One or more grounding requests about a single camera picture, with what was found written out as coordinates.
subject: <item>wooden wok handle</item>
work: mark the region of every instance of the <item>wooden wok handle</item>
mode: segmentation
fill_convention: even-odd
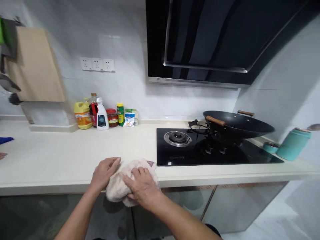
[[[220,126],[224,127],[224,125],[226,125],[226,122],[224,121],[221,121],[221,120],[218,120],[218,119],[215,119],[213,117],[210,117],[210,116],[206,116],[206,119],[210,122],[214,122],[216,124],[219,124]]]
[[[239,110],[238,113],[249,115],[251,117],[254,115],[254,113],[249,113],[249,112],[245,112],[245,111],[241,111],[241,110]]]

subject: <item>bottle cap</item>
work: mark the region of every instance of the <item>bottle cap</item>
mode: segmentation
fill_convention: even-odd
[[[108,108],[108,109],[106,109],[106,111],[107,111],[107,113],[115,113],[116,112],[116,110],[113,108]]]

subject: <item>kitchen counter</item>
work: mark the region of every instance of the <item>kitchen counter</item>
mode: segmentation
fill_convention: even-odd
[[[121,157],[121,167],[134,159],[156,162],[156,129],[187,128],[181,121],[74,133],[30,132],[28,126],[27,121],[0,121],[0,136],[15,138],[0,145],[0,152],[8,153],[0,160],[0,196],[83,193],[104,158]],[[156,174],[161,187],[179,187],[311,179],[320,177],[320,167],[297,159],[281,164],[157,167]]]

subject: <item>blue object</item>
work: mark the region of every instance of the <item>blue object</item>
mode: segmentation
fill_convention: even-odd
[[[1,138],[0,137],[0,145],[3,143],[6,143],[6,142],[10,142],[12,140],[14,140],[14,138]]]
[[[295,128],[287,135],[281,144],[277,155],[289,161],[294,161],[306,146],[311,137],[311,132]]]
[[[265,150],[268,153],[276,153],[279,149],[279,146],[274,143],[265,142],[262,147],[263,150]]]

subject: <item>cooking oil jug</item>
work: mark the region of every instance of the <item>cooking oil jug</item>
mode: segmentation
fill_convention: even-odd
[[[89,114],[89,104],[77,102],[74,104],[73,110],[80,129],[88,129],[92,127],[92,120]]]

